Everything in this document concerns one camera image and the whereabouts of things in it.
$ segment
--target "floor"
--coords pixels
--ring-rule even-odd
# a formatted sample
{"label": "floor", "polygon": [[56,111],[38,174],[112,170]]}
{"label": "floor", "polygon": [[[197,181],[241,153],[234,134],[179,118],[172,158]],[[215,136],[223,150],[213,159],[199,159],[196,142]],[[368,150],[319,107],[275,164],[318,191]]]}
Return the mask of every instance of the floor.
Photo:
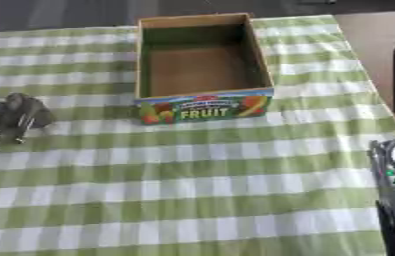
{"label": "floor", "polygon": [[164,15],[249,12],[277,17],[395,10],[395,0],[310,1],[317,0],[0,0],[0,31],[132,25],[140,17]]}

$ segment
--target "plush monkey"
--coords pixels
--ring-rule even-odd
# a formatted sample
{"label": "plush monkey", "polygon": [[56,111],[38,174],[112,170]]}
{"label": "plush monkey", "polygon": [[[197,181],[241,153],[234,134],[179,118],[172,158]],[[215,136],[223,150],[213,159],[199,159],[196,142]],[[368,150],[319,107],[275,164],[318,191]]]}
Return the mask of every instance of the plush monkey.
{"label": "plush monkey", "polygon": [[0,102],[0,139],[6,130],[14,130],[14,141],[24,143],[31,128],[43,128],[54,122],[51,111],[38,99],[23,93],[12,93]]}

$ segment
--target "gingham pattern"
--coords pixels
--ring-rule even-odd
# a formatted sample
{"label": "gingham pattern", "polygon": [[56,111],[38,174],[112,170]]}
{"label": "gingham pattern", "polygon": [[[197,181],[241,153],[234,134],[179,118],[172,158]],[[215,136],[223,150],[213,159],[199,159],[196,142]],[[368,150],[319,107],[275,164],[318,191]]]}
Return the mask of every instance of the gingham pattern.
{"label": "gingham pattern", "polygon": [[0,98],[58,122],[0,147],[0,255],[382,255],[365,154],[395,134],[331,16],[254,21],[265,117],[140,126],[135,29],[0,33]]}

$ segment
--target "table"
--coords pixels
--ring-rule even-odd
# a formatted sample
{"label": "table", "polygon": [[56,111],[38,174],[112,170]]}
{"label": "table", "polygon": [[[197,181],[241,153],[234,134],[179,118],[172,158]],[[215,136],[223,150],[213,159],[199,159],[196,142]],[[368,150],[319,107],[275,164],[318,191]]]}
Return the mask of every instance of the table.
{"label": "table", "polygon": [[0,146],[0,255],[382,255],[366,151],[395,136],[332,16],[253,22],[264,117],[141,126],[135,28],[0,33],[0,98],[58,122]]}
{"label": "table", "polygon": [[336,15],[385,103],[393,107],[395,12]]}

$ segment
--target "cardboard box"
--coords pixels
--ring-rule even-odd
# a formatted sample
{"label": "cardboard box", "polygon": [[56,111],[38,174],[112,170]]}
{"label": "cardboard box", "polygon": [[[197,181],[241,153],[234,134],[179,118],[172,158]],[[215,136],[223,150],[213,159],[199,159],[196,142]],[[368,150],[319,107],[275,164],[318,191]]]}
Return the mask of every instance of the cardboard box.
{"label": "cardboard box", "polygon": [[261,116],[273,95],[248,14],[141,19],[138,53],[144,124]]}

